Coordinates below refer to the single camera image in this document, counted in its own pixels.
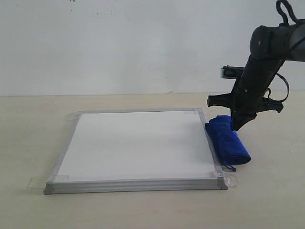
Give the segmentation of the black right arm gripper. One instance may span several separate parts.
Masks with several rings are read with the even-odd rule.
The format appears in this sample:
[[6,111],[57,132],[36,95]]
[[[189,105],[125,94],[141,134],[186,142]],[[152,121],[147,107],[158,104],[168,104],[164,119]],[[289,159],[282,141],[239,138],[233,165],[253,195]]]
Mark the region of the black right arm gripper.
[[207,105],[222,106],[231,110],[232,131],[238,131],[246,123],[254,120],[259,112],[281,112],[284,107],[282,103],[265,99],[264,95],[282,65],[282,60],[249,57],[232,91],[228,94],[208,96]]

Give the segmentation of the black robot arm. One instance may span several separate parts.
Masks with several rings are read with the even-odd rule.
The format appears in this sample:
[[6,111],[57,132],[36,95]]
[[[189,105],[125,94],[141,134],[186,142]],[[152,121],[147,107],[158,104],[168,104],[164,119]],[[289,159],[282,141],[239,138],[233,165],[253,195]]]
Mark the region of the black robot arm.
[[235,79],[231,92],[208,96],[207,105],[229,108],[234,131],[254,120],[259,112],[281,112],[284,100],[265,97],[265,93],[270,93],[269,85],[284,62],[304,60],[304,22],[278,27],[259,26],[251,36],[250,56],[245,67],[222,67],[222,78]]

